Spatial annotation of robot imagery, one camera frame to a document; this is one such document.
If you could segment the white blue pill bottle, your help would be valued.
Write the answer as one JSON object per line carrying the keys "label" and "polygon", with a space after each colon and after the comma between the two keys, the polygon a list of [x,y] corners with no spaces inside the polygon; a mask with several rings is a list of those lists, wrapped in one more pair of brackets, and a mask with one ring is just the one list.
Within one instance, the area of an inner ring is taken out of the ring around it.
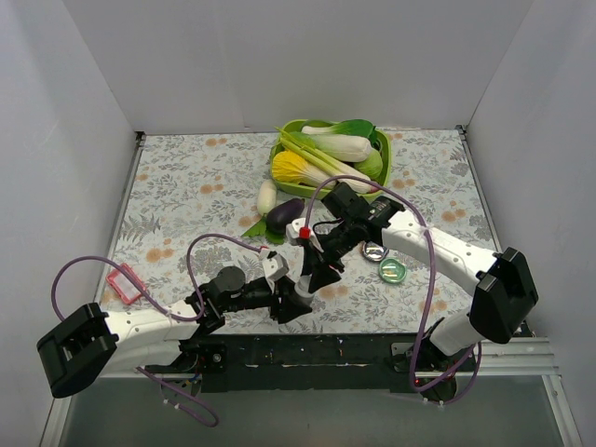
{"label": "white blue pill bottle", "polygon": [[309,290],[311,278],[311,275],[300,276],[294,285],[296,297],[304,303],[311,303],[314,298],[314,293]]}

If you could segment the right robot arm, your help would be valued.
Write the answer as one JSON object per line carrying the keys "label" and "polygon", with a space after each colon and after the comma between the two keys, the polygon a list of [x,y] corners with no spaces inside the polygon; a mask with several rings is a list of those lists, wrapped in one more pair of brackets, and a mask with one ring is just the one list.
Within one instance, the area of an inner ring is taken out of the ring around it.
{"label": "right robot arm", "polygon": [[424,223],[403,200],[379,196],[367,202],[346,183],[322,203],[339,222],[330,233],[316,235],[304,218],[287,226],[288,236],[304,249],[303,295],[339,281],[342,258],[364,242],[413,257],[470,295],[468,308],[422,327],[405,354],[410,366],[438,371],[484,340],[507,344],[538,301],[526,257],[516,249],[496,252],[466,243]]}

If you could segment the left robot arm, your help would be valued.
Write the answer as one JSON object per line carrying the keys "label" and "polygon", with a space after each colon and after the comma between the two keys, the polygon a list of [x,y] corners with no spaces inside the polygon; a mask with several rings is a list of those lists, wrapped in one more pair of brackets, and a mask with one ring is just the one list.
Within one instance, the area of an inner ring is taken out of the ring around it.
{"label": "left robot arm", "polygon": [[169,305],[104,312],[95,304],[79,307],[37,343],[53,397],[70,397],[106,373],[144,366],[172,366],[180,373],[197,364],[192,341],[220,329],[228,312],[266,307],[285,324],[311,312],[310,278],[293,281],[279,273],[247,281],[236,266],[223,268],[199,291]]}

